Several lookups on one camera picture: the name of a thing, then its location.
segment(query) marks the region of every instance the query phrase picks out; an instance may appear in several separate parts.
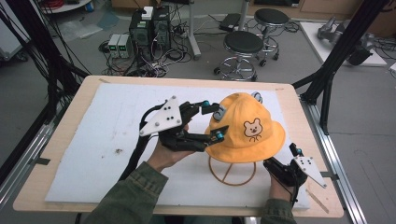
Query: stool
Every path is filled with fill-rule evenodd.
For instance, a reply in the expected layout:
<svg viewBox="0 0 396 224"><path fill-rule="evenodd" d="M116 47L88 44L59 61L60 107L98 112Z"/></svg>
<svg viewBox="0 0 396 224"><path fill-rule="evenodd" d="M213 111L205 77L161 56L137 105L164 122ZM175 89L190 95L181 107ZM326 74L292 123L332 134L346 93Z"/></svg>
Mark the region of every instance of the stool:
<svg viewBox="0 0 396 224"><path fill-rule="evenodd" d="M242 81L257 80L254 65L247 58L255 58L263 48L262 40L253 33L234 31L224 37L224 48L234 54L227 58L219 67L215 68L216 75L222 73L221 79L226 77L231 80Z"/></svg>
<svg viewBox="0 0 396 224"><path fill-rule="evenodd" d="M272 8L262 8L257 10L254 13L254 20L264 26L262 30L262 42L264 43L264 47L262 48L262 52L264 52L264 57L260 61L260 66L265 66L266 64L266 56L268 52L272 52L276 50L276 54L274 55L273 59L277 60L279 57L279 45L278 43L268 34L272 29L276 29L279 27L284 27L286 23L289 22L289 17L276 9ZM270 40L275 42L274 45L270 44Z"/></svg>

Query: green sleeve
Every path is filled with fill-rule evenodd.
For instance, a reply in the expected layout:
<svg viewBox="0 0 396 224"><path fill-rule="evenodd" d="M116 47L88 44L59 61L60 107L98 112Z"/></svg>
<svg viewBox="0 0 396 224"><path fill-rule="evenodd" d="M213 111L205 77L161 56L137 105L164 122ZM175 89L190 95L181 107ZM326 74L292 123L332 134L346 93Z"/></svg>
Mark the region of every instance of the green sleeve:
<svg viewBox="0 0 396 224"><path fill-rule="evenodd" d="M85 223L149 223L167 179L143 162L107 193Z"/></svg>
<svg viewBox="0 0 396 224"><path fill-rule="evenodd" d="M262 211L261 224L296 224L290 202L268 199Z"/></svg>

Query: concrete floor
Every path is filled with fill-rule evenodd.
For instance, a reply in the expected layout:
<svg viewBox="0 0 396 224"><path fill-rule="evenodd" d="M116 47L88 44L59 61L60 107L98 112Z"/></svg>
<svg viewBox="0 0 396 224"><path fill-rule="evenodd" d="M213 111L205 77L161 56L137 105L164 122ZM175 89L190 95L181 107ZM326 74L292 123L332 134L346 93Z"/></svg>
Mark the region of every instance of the concrete floor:
<svg viewBox="0 0 396 224"><path fill-rule="evenodd" d="M93 13L75 10L59 16L60 21L80 21L84 25L97 24L107 11ZM209 17L196 19L213 29L196 33L218 33L217 24ZM128 31L129 21L123 17L87 39L75 39L67 45L92 74L106 69L106 59L98 51L99 45L111 34ZM222 46L224 35L197 35L202 52L198 61L171 65L166 77L219 79L213 74L221 59L230 56ZM303 32L276 37L281 51L278 61L268 60L264 67L256 66L258 82L293 83L320 68L317 55ZM54 39L62 53L59 39ZM342 66L332 85L329 132L349 182L358 198L368 223L388 224L396 221L396 79L388 68L396 63L387 60L384 67ZM306 87L297 90L303 93ZM9 62L0 67L0 164L21 140L47 102L47 83L39 75L32 61ZM18 190L0 211L0 222L13 223L72 223L74 213L24 213L12 209ZM342 218L296 218L299 223L352 223L346 214Z"/></svg>

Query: person's arm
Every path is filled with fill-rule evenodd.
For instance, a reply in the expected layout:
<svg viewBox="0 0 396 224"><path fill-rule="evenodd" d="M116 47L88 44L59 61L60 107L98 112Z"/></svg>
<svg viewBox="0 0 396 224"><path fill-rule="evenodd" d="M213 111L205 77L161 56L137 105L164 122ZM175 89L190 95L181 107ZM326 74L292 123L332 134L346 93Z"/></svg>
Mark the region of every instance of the person's arm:
<svg viewBox="0 0 396 224"><path fill-rule="evenodd" d="M161 171L192 152L174 152L157 144L151 157L119 181L86 218L86 224L149 223L167 177Z"/></svg>
<svg viewBox="0 0 396 224"><path fill-rule="evenodd" d="M261 224L295 224L290 195L293 188L284 188L271 176L269 199L262 211Z"/></svg>

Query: yellow bucket hat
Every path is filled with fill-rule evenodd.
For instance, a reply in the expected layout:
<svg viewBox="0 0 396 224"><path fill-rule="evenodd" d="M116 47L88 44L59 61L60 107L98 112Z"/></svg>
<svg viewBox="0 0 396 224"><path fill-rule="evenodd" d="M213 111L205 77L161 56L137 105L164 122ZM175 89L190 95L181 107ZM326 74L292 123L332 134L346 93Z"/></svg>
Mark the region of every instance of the yellow bucket hat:
<svg viewBox="0 0 396 224"><path fill-rule="evenodd" d="M226 125L229 128L224 141L206 148L210 157L229 163L262 161L283 147L285 130L271 120L271 114L260 102L260 94L256 96L237 92L220 102L205 133Z"/></svg>

